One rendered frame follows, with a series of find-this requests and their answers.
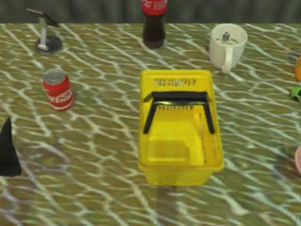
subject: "coffee cup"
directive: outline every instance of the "coffee cup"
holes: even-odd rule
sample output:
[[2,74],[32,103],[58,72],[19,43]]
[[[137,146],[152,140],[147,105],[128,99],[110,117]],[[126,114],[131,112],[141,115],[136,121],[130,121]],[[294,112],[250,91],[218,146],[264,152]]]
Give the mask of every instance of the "coffee cup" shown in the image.
[[246,31],[236,24],[220,24],[211,31],[209,58],[211,64],[228,74],[239,62],[247,42]]

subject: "yellow box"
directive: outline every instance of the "yellow box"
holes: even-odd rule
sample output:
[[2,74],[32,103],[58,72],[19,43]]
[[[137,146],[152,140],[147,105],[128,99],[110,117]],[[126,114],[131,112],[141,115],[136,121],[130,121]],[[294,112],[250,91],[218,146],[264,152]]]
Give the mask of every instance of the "yellow box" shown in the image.
[[142,71],[139,101],[138,166],[149,184],[201,185],[223,169],[209,71]]

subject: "pink plate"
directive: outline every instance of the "pink plate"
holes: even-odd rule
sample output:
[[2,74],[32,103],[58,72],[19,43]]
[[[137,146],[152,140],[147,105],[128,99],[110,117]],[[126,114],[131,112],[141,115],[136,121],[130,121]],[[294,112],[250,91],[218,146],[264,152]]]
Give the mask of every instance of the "pink plate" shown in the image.
[[295,163],[297,170],[299,171],[299,173],[301,173],[301,146],[298,147],[295,153]]

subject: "container handle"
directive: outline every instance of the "container handle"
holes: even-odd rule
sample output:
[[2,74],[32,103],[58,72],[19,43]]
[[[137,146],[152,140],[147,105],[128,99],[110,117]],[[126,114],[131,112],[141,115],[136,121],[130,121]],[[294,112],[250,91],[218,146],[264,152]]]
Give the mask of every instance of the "container handle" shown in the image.
[[153,91],[146,96],[143,102],[149,102],[152,99],[150,110],[148,112],[146,122],[143,128],[143,134],[148,134],[154,119],[157,106],[159,105],[202,105],[205,112],[205,117],[208,125],[208,130],[211,134],[215,133],[212,116],[209,107],[209,97],[207,92],[195,91]]

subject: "soda bottle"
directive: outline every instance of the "soda bottle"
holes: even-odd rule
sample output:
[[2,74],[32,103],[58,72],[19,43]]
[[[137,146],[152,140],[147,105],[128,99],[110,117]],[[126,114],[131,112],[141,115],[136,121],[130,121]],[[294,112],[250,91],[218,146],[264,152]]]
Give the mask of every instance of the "soda bottle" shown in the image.
[[165,41],[164,18],[167,0],[141,0],[144,15],[143,43],[150,49],[159,48]]

